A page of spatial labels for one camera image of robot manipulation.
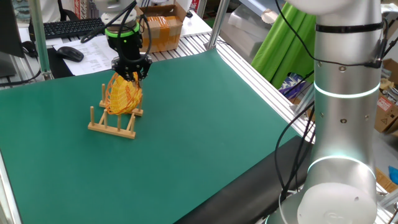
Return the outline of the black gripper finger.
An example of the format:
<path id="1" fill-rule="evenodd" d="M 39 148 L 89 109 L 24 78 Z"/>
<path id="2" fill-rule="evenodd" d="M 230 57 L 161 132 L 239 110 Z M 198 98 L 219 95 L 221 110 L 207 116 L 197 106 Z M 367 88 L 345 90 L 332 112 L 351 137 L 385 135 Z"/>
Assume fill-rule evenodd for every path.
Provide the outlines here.
<path id="1" fill-rule="evenodd" d="M 132 75 L 126 68 L 126 63 L 120 58 L 114 58 L 111 61 L 112 70 L 114 70 L 118 75 L 122 76 L 126 81 L 132 81 Z"/>
<path id="2" fill-rule="evenodd" d="M 147 55 L 139 59 L 138 63 L 133 66 L 133 71 L 137 73 L 138 79 L 143 80 L 146 78 L 147 73 L 152 65 L 152 58 Z"/>

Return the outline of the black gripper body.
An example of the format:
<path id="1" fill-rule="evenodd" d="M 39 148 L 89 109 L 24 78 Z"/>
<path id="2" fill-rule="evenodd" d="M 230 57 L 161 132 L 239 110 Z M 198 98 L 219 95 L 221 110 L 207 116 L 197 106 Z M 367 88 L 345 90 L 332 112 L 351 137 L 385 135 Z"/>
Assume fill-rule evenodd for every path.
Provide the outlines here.
<path id="1" fill-rule="evenodd" d="M 122 52 L 128 60 L 146 61 L 146 55 L 140 52 L 140 48 L 142 47 L 142 35 L 140 33 L 130 33 L 130 35 L 127 33 L 121 34 L 120 48 L 117 47 L 119 40 L 116 33 L 108 33 L 107 40 L 113 50 L 117 53 Z"/>

